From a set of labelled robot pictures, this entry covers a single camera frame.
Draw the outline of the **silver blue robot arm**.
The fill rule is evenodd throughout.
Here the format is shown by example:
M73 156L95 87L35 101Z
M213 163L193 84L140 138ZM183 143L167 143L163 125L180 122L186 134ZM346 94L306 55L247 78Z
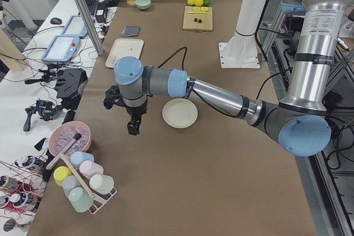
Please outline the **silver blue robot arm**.
M126 108L132 119L130 134L137 135L149 95L168 95L205 102L222 114L245 120L296 156L322 151L331 138L322 103L340 32L342 17L353 0L287 0L305 7L305 18L287 93L278 104L251 100L183 70L144 66L126 56L114 66L115 96L106 96L105 107Z

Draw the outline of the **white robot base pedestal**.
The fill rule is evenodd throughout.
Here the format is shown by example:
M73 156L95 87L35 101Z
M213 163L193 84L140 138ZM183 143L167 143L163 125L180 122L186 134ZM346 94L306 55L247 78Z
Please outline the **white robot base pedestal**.
M221 67L224 69L258 69L256 30L266 0L242 0L234 36L219 43Z

